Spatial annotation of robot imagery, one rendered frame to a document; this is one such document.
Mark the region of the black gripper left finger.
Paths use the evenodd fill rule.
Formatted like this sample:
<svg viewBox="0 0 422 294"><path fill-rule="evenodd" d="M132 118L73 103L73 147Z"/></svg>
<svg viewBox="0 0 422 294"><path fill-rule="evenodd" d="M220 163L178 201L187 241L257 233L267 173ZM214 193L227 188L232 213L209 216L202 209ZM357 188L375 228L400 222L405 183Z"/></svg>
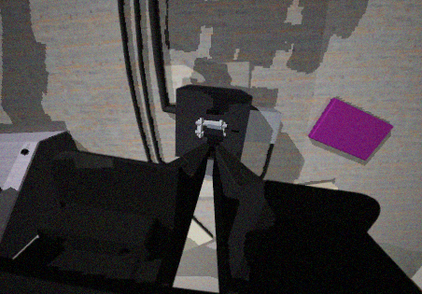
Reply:
<svg viewBox="0 0 422 294"><path fill-rule="evenodd" d="M160 221L162 285L173 287L209 154L203 143L166 164L67 150L50 164L61 208L68 203Z"/></svg>

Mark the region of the purple flat box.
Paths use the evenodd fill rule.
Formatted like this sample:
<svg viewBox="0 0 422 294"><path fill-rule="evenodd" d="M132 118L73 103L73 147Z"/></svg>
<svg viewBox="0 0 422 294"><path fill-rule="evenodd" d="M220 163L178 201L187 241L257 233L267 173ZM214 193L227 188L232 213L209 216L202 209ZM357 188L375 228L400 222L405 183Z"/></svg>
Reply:
<svg viewBox="0 0 422 294"><path fill-rule="evenodd" d="M392 127L352 105L332 98L308 137L366 161Z"/></svg>

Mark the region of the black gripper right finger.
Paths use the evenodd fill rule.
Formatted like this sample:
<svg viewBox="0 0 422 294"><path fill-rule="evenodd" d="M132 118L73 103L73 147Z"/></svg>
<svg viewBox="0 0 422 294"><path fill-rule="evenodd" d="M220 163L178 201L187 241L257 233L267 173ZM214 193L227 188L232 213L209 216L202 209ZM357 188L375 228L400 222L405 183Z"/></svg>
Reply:
<svg viewBox="0 0 422 294"><path fill-rule="evenodd" d="M339 189L263 180L223 146L216 146L213 193L219 293L240 289L275 217L361 226L380 215L377 200Z"/></svg>

